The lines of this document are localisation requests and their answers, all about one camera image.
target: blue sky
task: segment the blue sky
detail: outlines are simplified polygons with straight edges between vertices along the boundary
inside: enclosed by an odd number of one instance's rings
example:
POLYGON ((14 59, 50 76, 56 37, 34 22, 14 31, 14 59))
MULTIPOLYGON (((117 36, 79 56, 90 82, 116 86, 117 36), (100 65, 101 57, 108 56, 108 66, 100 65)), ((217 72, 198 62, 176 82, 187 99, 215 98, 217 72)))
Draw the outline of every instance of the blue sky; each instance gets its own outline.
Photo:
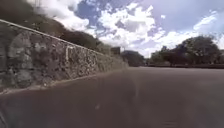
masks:
POLYGON ((224 48, 223 0, 27 0, 70 30, 145 57, 166 45, 213 34, 224 48))

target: hillside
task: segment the hillside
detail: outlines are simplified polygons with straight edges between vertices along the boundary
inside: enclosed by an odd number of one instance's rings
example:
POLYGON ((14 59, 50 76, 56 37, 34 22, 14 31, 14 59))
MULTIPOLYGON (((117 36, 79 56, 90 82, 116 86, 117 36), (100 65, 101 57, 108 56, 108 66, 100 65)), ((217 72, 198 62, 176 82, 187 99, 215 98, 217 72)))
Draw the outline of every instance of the hillside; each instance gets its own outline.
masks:
POLYGON ((47 33, 103 54, 111 55, 111 46, 104 44, 85 32, 65 29, 61 23, 44 15, 37 14, 32 6, 24 0, 1 0, 0 19, 47 33))

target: stone wall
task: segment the stone wall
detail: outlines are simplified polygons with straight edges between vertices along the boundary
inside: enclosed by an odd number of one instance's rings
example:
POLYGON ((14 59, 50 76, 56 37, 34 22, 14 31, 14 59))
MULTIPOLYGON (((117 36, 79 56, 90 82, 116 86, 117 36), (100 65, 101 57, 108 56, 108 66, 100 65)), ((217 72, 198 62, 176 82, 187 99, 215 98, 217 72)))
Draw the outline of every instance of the stone wall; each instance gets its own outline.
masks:
POLYGON ((1 88, 44 85, 126 66, 121 60, 0 20, 1 88))

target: road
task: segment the road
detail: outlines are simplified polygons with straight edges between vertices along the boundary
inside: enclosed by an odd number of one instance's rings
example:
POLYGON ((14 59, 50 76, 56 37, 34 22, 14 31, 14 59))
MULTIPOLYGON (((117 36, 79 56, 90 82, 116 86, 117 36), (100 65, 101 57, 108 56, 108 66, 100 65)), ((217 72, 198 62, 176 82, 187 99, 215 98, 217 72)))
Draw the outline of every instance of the road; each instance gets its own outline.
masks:
POLYGON ((224 70, 129 68, 1 94, 0 127, 224 128, 223 92, 224 70))

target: tree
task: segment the tree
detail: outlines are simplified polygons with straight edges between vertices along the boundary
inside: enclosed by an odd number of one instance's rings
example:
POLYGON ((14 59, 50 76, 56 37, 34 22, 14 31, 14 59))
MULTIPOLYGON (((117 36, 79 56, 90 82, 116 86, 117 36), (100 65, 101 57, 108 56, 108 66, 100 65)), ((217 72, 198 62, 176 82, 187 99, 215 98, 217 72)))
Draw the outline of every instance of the tree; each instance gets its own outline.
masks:
POLYGON ((188 63, 210 64, 214 63, 220 56, 218 46, 214 43, 211 36, 189 38, 183 41, 180 46, 184 47, 181 54, 187 55, 188 63))
POLYGON ((111 46, 107 45, 107 44, 104 44, 101 41, 98 43, 96 51, 100 52, 100 53, 103 53, 103 54, 106 54, 106 55, 112 55, 111 46))
POLYGON ((81 32, 81 31, 66 30, 62 34, 61 38, 68 42, 81 45, 83 47, 86 47, 92 50, 96 50, 97 45, 100 44, 100 42, 97 39, 95 39, 92 35, 87 34, 85 32, 81 32))
POLYGON ((39 14, 26 19, 26 22, 21 25, 55 37, 60 37, 64 31, 67 31, 61 23, 39 14))
POLYGON ((1 0, 0 18, 13 22, 23 23, 35 14, 31 5, 25 0, 1 0))
POLYGON ((121 54, 121 47, 112 47, 112 48, 111 48, 111 52, 112 52, 114 55, 120 55, 120 54, 121 54))
POLYGON ((156 51, 152 53, 151 58, 150 58, 150 63, 151 64, 160 64, 164 63, 163 56, 161 55, 160 51, 156 51))
POLYGON ((127 50, 121 53, 122 58, 128 62, 129 66, 138 67, 144 65, 144 57, 138 52, 127 50))

